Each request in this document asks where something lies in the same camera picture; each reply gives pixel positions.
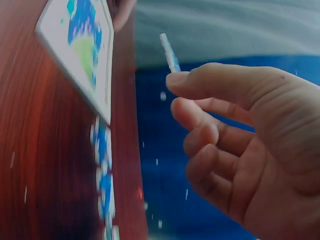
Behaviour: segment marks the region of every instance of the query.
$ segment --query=card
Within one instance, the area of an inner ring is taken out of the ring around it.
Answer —
[[[98,211],[102,220],[112,221],[116,215],[114,179],[112,174],[100,175],[99,191],[101,196],[98,198]]]
[[[119,227],[118,226],[113,226],[112,227],[112,240],[120,240]]]
[[[94,146],[96,163],[101,166],[103,174],[112,169],[111,131],[96,118],[90,129],[90,142]]]
[[[36,26],[45,47],[110,124],[114,29],[105,0],[49,0]]]

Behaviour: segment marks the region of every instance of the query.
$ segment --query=white card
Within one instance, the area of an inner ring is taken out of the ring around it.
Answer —
[[[76,87],[110,124],[114,29],[106,0],[49,0],[36,31]]]

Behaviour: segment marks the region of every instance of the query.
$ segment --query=blue and white strip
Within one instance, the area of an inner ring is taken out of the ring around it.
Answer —
[[[161,40],[162,46],[165,51],[166,61],[169,65],[170,71],[172,73],[180,72],[181,69],[179,66],[178,59],[177,59],[174,51],[172,50],[172,47],[171,47],[171,44],[167,38],[167,35],[165,33],[161,33],[160,40]]]

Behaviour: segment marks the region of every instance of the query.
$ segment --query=finger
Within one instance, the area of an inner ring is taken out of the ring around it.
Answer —
[[[194,101],[202,110],[252,126],[250,113],[236,104],[214,97]]]
[[[220,160],[220,151],[209,144],[189,161],[186,176],[196,193],[227,214],[232,183],[214,174],[217,165],[223,163]]]
[[[254,136],[252,132],[226,125],[212,117],[193,100],[176,98],[171,104],[171,111],[174,119],[189,131],[204,125],[216,125],[219,131],[217,147],[238,157],[243,154]]]
[[[212,145],[214,146],[217,142],[217,127],[213,126],[203,126],[200,128],[196,128],[191,131],[185,138],[183,148],[185,153],[188,155],[190,159],[198,154],[205,146]],[[212,147],[211,154],[214,155],[216,152],[216,147]],[[226,151],[218,151],[217,158],[212,162],[212,167],[214,168],[214,173],[232,181],[235,176],[235,172],[237,169],[239,158],[229,152]]]
[[[220,63],[207,63],[191,72],[171,73],[166,79],[167,87],[177,96],[193,100],[214,97],[247,111],[273,91],[280,94],[304,84],[308,82],[277,68]]]
[[[137,0],[121,0],[117,13],[114,17],[113,27],[116,32],[120,31],[126,24]]]
[[[193,158],[204,146],[216,145],[218,139],[218,127],[214,124],[206,124],[192,130],[185,137],[183,149],[189,158]]]

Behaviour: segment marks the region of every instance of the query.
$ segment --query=fingernail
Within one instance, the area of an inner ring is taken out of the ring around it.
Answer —
[[[212,139],[212,142],[211,142],[211,143],[212,143],[213,145],[216,145],[217,142],[218,142],[218,140],[219,140],[219,130],[218,130],[218,126],[215,125],[215,124],[210,124],[209,127],[210,127],[210,129],[211,129],[211,131],[212,131],[212,133],[213,133],[213,139]]]
[[[166,76],[166,80],[165,80],[166,85],[167,86],[179,85],[187,79],[188,74],[189,74],[188,71],[170,73],[169,75]]]

